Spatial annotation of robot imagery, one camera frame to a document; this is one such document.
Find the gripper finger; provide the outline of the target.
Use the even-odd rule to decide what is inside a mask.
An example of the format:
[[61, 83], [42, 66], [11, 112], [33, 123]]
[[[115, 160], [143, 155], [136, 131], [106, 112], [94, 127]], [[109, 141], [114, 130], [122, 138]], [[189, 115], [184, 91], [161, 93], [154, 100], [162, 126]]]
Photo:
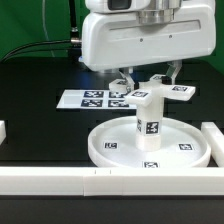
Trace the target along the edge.
[[182, 61], [181, 60], [171, 61], [168, 63], [168, 65], [169, 67], [166, 72], [166, 75], [170, 78], [171, 83], [174, 84], [176, 77], [182, 68]]
[[121, 68], [119, 70], [121, 76], [126, 82], [126, 89], [128, 92], [131, 92], [134, 90], [134, 81], [131, 77], [131, 74], [133, 73], [133, 68], [132, 67], [127, 67], [127, 68]]

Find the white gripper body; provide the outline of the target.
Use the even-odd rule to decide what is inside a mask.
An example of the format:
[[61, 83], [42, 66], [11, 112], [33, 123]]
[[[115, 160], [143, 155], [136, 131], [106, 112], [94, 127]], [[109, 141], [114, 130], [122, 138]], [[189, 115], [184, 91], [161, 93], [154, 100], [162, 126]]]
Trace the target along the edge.
[[82, 59], [93, 71], [209, 55], [216, 44], [213, 3], [88, 3]]

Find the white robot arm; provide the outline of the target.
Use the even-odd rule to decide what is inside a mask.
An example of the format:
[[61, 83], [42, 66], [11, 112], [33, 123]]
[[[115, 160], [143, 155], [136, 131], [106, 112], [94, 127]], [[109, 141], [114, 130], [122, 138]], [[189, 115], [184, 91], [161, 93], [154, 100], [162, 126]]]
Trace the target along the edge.
[[92, 71], [118, 70], [114, 92], [134, 89], [132, 68], [209, 55], [216, 45], [215, 0], [85, 0], [82, 60]]

